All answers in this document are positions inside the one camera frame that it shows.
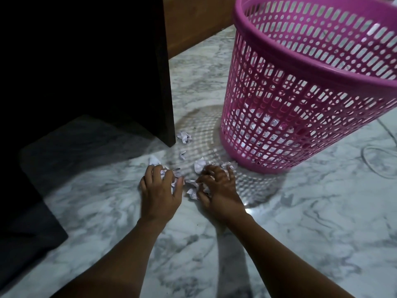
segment person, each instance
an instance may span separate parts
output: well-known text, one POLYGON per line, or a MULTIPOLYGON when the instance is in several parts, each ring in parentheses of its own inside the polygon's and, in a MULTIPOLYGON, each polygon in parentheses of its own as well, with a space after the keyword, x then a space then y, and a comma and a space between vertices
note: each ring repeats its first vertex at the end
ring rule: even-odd
MULTIPOLYGON (((167 222, 182 201, 183 178, 171 194, 172 170, 161 179, 161 165, 149 166, 140 182, 141 218, 132 231, 91 268, 69 282, 52 298, 139 297, 149 255, 167 222)), ((337 284, 300 259, 267 233, 249 215, 236 191, 236 178, 218 166, 208 165, 197 179, 203 207, 223 222, 240 240, 253 260, 272 298, 352 297, 337 284)))

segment person's left hand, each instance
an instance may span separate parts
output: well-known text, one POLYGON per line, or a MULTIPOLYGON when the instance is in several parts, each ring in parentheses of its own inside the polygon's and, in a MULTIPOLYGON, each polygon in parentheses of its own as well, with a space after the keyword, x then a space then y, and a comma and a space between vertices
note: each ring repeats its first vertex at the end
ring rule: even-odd
POLYGON ((167 170, 164 179, 161 180, 160 171, 162 169, 161 165, 150 165, 141 179, 141 219, 155 221, 165 226, 181 205, 183 177, 178 178, 172 195, 171 183, 175 176, 172 170, 167 170))

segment marble floor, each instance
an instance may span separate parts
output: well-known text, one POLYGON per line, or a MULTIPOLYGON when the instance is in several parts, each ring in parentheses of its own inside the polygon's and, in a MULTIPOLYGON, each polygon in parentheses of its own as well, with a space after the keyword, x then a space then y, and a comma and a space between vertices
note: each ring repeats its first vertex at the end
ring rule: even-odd
MULTIPOLYGON (((227 159, 218 130, 234 34, 225 29, 170 60, 176 130, 191 133, 191 144, 168 148, 132 122, 82 116, 23 150, 23 170, 69 238, 4 298, 47 298, 121 240, 139 218, 149 155, 186 176, 202 156, 227 159)), ((397 109, 381 119, 397 133, 397 109)), ((237 187, 261 226, 355 297, 397 297, 397 182, 363 163, 368 144, 395 148, 374 121, 286 175, 238 168, 237 187)), ((385 154, 370 152, 370 162, 397 173, 385 154)), ((269 295, 236 238, 185 197, 152 251, 141 297, 269 295)))

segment hand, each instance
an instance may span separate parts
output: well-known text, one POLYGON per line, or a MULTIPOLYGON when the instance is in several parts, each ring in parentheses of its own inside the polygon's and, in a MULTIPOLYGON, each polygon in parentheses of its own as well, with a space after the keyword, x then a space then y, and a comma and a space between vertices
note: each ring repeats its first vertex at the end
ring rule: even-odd
POLYGON ((218 220, 228 225, 232 220, 248 215, 245 211, 243 202, 236 191, 236 178, 230 166, 227 166, 229 177, 219 166, 208 165, 204 173, 197 179, 197 183, 204 183, 211 191, 211 198, 203 191, 202 185, 198 192, 198 197, 212 215, 218 220))
POLYGON ((164 179, 161 180, 160 171, 162 169, 161 165, 155 167, 150 165, 141 179, 141 219, 158 222, 164 227, 181 205, 183 177, 178 178, 172 195, 171 182, 175 180, 175 176, 172 170, 167 170, 164 179))

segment laundry basket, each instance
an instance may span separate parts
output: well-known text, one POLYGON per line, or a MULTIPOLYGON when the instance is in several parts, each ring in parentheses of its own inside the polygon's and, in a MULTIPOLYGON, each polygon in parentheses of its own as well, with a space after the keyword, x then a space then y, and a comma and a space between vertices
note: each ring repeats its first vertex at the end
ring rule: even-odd
POLYGON ((397 9, 377 0, 236 0, 221 142, 281 173, 397 106, 397 9))

